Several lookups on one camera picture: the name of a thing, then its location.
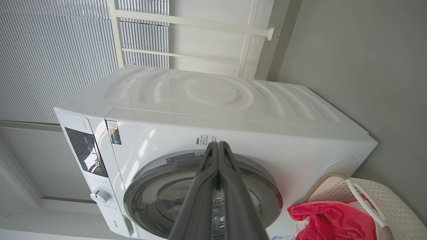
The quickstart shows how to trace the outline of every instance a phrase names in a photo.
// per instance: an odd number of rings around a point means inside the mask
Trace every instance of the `front-load washing machine door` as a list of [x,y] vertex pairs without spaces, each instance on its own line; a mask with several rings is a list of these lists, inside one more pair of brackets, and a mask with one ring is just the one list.
[[[150,170],[142,169],[126,190],[124,197],[128,216],[143,229],[168,238],[185,197],[190,189],[203,150],[177,152],[151,162]],[[282,197],[274,180],[254,161],[235,154],[249,195],[266,228],[282,209]],[[212,234],[214,239],[224,238],[224,196],[213,194]]]

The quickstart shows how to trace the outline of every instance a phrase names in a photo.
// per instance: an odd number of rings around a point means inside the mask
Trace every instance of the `perforated basket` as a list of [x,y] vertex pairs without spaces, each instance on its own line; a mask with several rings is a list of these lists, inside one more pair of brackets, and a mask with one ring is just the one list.
[[[378,216],[363,200],[372,203]],[[350,178],[342,173],[329,173],[310,190],[304,202],[356,200],[383,228],[388,240],[427,240],[427,228],[415,213],[388,187],[370,180]]]

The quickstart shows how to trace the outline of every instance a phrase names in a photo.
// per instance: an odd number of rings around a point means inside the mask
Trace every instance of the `washing machine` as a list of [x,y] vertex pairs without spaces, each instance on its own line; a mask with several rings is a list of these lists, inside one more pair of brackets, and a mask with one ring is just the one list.
[[[270,238],[329,172],[351,175],[377,145],[305,86],[126,65],[55,107],[109,228],[168,237],[209,143],[226,141]],[[224,196],[213,199],[224,236]]]

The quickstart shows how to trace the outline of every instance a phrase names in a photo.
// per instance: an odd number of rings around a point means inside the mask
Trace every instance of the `gray floor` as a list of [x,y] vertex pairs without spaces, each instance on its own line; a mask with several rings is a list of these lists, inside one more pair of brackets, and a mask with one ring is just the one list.
[[427,223],[426,1],[302,3],[278,81],[306,85],[379,145],[355,177],[381,182]]

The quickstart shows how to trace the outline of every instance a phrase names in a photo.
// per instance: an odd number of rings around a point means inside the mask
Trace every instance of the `red cloth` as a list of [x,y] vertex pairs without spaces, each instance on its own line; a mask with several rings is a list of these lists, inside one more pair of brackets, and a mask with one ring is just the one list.
[[360,209],[343,202],[304,202],[288,208],[295,221],[310,217],[296,240],[377,240],[375,222]]

